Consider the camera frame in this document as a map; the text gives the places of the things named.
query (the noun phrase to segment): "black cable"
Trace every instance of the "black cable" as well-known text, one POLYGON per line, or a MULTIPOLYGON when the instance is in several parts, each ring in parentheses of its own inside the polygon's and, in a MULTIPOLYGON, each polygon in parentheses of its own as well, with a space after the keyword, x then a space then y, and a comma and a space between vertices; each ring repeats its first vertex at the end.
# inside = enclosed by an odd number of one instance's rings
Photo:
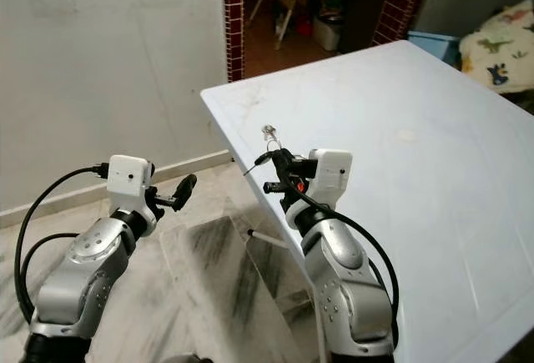
POLYGON ((329 207, 326 207, 325 205, 317 203, 315 200, 313 200, 310 196, 307 196, 306 194, 303 194, 300 192, 297 187, 291 182, 290 177, 287 173, 285 174, 285 184, 289 186, 289 188, 299 197, 299 199, 304 200, 307 204, 310 206, 315 207, 319 211, 322 211, 323 213, 338 219, 339 221, 349 225, 350 227, 354 228, 356 231, 358 231, 369 243, 375 248, 375 250, 378 252, 380 257, 382 258, 382 261, 384 261, 385 267, 387 268, 388 274, 390 276, 391 281, 391 288, 392 288, 392 298, 391 298, 391 309, 393 310, 393 323, 392 327, 397 327, 396 325, 396 317, 397 317, 397 311, 399 309, 399 282, 397 280, 397 276, 395 274, 395 269, 393 267, 393 264, 390 261, 389 256, 385 252, 385 250, 382 248, 380 243, 371 235, 369 232, 367 232, 366 229, 364 229, 361 225, 357 224, 354 220, 350 219, 349 217, 338 213, 337 211, 334 211, 330 209, 329 207))
POLYGON ((20 260, 21 260, 21 254, 23 252, 23 241, 24 241, 24 235, 26 234, 26 228, 28 227, 28 222, 30 218, 32 217, 33 212, 36 210, 36 208, 39 206, 39 204, 52 192, 55 188, 57 188, 62 182, 66 181, 69 178, 72 178, 75 175, 81 174, 81 173, 97 173, 103 178, 107 178, 107 164, 100 164, 98 166, 93 167, 85 167, 83 169, 76 169, 71 173, 68 173, 58 179, 56 182, 51 184, 46 190, 33 202, 32 206, 29 208, 28 212, 24 216, 23 223, 21 224, 20 231, 18 233, 17 237, 17 245, 15 247, 15 264, 14 264, 14 273, 13 273, 13 279, 15 282, 15 292, 17 294, 17 300, 18 305, 20 306, 20 310, 23 313, 24 319, 29 323, 32 319, 33 314, 33 303, 30 300, 28 289, 26 287, 26 284, 22 282, 21 277, 21 266, 20 266, 20 260))
MULTIPOLYGON (((384 279, 382 278, 382 275, 380 275, 380 271, 378 270, 378 267, 376 267, 373 260, 367 258, 367 261, 369 262, 370 268, 373 270, 373 274, 375 275, 376 280, 378 281, 380 286, 384 288, 385 290, 384 279)), ((397 325, 397 320, 395 319, 394 316, 391 322, 391 335, 393 337, 393 348, 395 349, 397 347, 397 344, 399 343, 399 327, 397 325)))
POLYGON ((44 238, 40 239, 32 248, 28 251, 26 254, 26 257, 23 261, 23 267, 20 270, 20 278, 21 282, 24 284, 24 287, 28 289, 28 283, 26 282, 26 277, 28 275, 28 266, 30 264, 30 260, 32 259, 33 254, 35 254, 36 250, 43 244, 47 243, 49 240, 57 239, 57 238, 76 238, 79 234, 76 234, 74 232, 62 232, 59 234, 52 234, 49 236, 45 236, 44 238))

